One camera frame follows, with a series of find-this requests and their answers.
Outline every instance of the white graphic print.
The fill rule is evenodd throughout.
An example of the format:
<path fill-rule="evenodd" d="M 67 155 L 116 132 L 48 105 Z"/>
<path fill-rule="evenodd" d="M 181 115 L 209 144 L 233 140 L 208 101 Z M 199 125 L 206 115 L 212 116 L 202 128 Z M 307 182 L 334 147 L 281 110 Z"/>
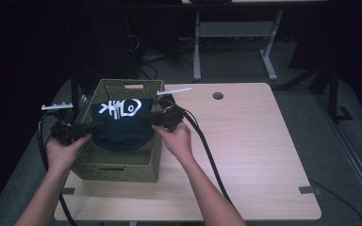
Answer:
<path fill-rule="evenodd" d="M 114 120 L 119 120 L 121 117 L 132 117 L 134 116 L 138 110 L 140 110 L 140 107 L 142 106 L 142 103 L 138 99 L 131 99 L 129 101 L 134 101 L 135 105 L 129 105 L 127 109 L 124 109 L 124 101 L 108 101 L 107 105 L 101 104 L 102 109 L 99 111 L 100 114 L 104 113 L 106 110 L 108 111 L 108 114 L 110 116 L 114 117 Z"/>

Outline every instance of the basket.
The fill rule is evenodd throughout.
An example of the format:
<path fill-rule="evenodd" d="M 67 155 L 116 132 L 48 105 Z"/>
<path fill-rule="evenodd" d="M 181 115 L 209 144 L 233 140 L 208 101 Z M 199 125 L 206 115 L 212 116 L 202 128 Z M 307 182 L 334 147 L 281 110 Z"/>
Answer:
<path fill-rule="evenodd" d="M 103 79 L 92 96 L 82 122 L 92 122 L 91 105 L 108 100 L 154 98 L 152 111 L 158 111 L 158 90 L 164 90 L 163 81 Z M 72 170 L 83 180 L 155 183 L 160 165 L 161 143 L 161 137 L 155 134 L 138 150 L 113 152 L 102 149 L 89 140 L 79 150 Z"/>

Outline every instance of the navy blue fabric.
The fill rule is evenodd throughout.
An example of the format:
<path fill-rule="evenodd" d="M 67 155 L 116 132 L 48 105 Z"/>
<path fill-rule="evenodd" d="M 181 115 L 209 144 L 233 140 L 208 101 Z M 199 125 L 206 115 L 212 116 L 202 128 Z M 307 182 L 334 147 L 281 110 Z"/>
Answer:
<path fill-rule="evenodd" d="M 150 123 L 139 122 L 139 115 L 149 114 L 153 99 L 107 101 L 90 106 L 93 121 L 103 121 L 107 129 L 92 135 L 96 146 L 110 151 L 133 151 L 154 136 Z"/>

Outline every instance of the forearm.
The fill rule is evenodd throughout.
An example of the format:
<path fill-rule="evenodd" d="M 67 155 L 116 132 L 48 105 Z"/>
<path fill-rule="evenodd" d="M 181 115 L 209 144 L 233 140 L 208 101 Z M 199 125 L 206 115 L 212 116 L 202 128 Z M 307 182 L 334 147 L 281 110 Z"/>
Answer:
<path fill-rule="evenodd" d="M 16 225 L 49 225 L 69 173 L 48 171 Z"/>
<path fill-rule="evenodd" d="M 211 183 L 195 159 L 183 161 L 181 164 L 189 177 L 207 226 L 246 225 L 239 212 Z"/>

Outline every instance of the floor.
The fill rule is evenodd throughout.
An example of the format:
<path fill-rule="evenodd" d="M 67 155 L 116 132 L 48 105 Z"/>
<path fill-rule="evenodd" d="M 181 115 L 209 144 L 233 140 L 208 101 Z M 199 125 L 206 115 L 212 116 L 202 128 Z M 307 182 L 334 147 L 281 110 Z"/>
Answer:
<path fill-rule="evenodd" d="M 183 40 L 188 46 L 191 40 Z M 278 41 L 271 51 L 271 60 L 278 79 L 271 82 L 266 75 L 258 50 L 266 40 L 204 40 L 201 56 L 202 81 L 200 83 L 268 83 L 280 86 L 299 74 L 301 70 L 288 68 L 296 43 Z M 165 84 L 192 83 L 192 52 L 183 48 L 185 54 L 178 60 L 163 58 L 146 62 L 142 66 L 141 79 L 162 79 Z M 148 58 L 160 53 L 151 50 Z M 304 170 L 312 186 L 318 189 L 317 200 L 322 216 L 314 221 L 248 221 L 249 225 L 362 225 L 362 186 L 346 157 L 329 116 L 323 110 L 327 91 L 312 94 L 309 86 L 313 78 L 288 90 L 274 91 L 288 130 L 300 156 Z M 70 99 L 68 82 L 65 83 L 54 102 Z M 350 140 L 362 161 L 362 107 L 352 89 L 339 81 L 338 105 L 345 106 L 353 121 L 342 121 L 339 128 Z M 35 136 L 25 150 L 21 161 L 0 196 L 0 225 L 12 225 L 22 213 L 33 192 L 43 177 L 38 145 Z M 78 225 L 128 225 L 128 222 L 77 222 Z M 181 225 L 180 222 L 139 222 L 138 225 Z M 52 225 L 69 225 L 66 221 L 52 219 Z"/>

